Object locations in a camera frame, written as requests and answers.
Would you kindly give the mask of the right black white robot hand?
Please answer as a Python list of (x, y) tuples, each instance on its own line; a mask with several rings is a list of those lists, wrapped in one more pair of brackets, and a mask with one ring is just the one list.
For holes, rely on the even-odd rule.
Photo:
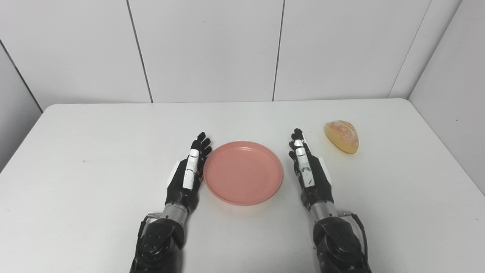
[(289, 142), (289, 157), (293, 161), (293, 169), (301, 187), (301, 201), (310, 210), (319, 202), (334, 203), (332, 186), (326, 175), (320, 159), (314, 156), (305, 141), (303, 131), (294, 129)]

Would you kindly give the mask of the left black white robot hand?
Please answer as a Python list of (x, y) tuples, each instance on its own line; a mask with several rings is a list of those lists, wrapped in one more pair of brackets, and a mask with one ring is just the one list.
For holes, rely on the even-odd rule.
[(204, 165), (212, 151), (211, 139), (201, 132), (192, 142), (188, 156), (180, 161), (167, 187), (165, 204), (177, 203), (188, 213), (195, 211), (199, 204), (199, 189), (204, 179)]

